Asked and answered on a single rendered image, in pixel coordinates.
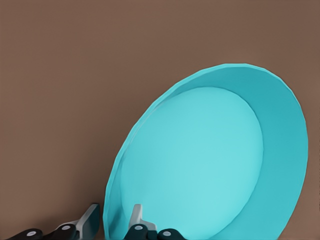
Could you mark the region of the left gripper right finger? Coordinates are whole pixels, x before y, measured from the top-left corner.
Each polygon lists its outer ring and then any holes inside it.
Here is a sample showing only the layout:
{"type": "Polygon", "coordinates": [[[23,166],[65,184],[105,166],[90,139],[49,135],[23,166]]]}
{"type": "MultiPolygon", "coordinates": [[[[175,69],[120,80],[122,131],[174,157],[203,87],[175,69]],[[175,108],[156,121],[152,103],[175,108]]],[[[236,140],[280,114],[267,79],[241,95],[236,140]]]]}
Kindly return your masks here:
{"type": "Polygon", "coordinates": [[[123,240],[185,240],[176,229],[167,228],[157,231],[157,226],[143,220],[143,207],[135,204],[128,224],[128,231],[123,240]]]}

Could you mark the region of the blue plate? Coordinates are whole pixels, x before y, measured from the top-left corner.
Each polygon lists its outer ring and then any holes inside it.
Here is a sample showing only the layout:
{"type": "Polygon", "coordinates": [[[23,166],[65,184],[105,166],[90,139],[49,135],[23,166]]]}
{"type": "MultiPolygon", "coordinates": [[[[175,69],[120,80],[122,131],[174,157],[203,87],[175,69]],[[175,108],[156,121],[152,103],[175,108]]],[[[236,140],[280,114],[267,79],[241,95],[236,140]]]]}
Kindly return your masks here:
{"type": "Polygon", "coordinates": [[[200,70],[130,130],[106,186],[105,238],[122,239],[140,204],[188,240],[277,240],[307,163],[306,120],[281,78],[246,63],[200,70]]]}

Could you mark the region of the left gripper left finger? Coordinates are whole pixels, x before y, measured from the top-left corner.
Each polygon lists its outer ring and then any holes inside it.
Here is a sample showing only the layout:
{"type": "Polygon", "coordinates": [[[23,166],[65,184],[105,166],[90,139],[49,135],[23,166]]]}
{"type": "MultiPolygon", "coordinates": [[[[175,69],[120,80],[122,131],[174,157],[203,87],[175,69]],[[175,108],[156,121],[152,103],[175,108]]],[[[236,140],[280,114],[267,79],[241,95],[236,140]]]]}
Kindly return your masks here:
{"type": "Polygon", "coordinates": [[[94,203],[78,220],[62,223],[48,234],[38,228],[29,228],[7,240],[93,240],[99,228],[100,205],[94,203]]]}

